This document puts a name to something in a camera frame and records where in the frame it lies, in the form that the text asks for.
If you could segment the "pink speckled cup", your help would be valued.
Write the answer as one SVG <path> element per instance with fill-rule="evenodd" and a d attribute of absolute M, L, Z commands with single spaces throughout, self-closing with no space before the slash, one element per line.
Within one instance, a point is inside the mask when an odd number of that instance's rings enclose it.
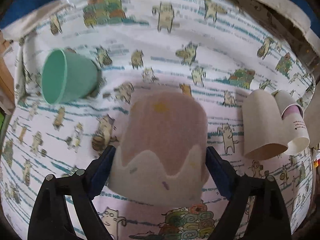
<path fill-rule="evenodd" d="M 158 92 L 131 107 L 114 155 L 108 188 L 150 205 L 189 207 L 201 200 L 207 116 L 191 96 Z"/>

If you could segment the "green plastic cup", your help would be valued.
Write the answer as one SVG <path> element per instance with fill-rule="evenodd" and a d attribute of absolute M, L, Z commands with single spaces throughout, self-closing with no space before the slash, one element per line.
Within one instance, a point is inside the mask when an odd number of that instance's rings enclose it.
<path fill-rule="evenodd" d="M 54 105 L 88 96 L 97 87 L 99 70 L 83 55 L 54 49 L 44 62 L 41 76 L 42 96 Z"/>

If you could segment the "white pink mug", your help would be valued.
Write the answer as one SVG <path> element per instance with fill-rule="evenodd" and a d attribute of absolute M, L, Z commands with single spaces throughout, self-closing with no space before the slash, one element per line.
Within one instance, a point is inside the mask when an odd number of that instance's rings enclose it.
<path fill-rule="evenodd" d="M 303 152 L 310 144 L 307 127 L 304 122 L 304 112 L 293 97 L 285 90 L 280 90 L 274 96 L 284 125 L 287 141 L 287 155 Z"/>

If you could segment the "cat print bed sheet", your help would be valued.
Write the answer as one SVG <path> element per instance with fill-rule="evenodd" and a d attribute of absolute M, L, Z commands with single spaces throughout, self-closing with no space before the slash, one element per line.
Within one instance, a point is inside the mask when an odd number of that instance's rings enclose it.
<path fill-rule="evenodd" d="M 93 199 L 112 239 L 207 239 L 227 198 L 209 146 L 274 178 L 295 231 L 313 182 L 302 118 L 314 77 L 287 41 L 227 0 L 74 0 L 17 30 L 4 62 L 15 110 L 1 149 L 1 204 L 31 233 L 45 177 L 69 178 L 116 148 Z"/>

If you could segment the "beige plastic cup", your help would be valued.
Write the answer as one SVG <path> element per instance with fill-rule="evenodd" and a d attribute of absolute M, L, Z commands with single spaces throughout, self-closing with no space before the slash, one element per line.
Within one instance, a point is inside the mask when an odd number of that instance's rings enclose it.
<path fill-rule="evenodd" d="M 275 98 L 255 90 L 242 104 L 244 157 L 267 160 L 288 149 L 283 121 Z"/>

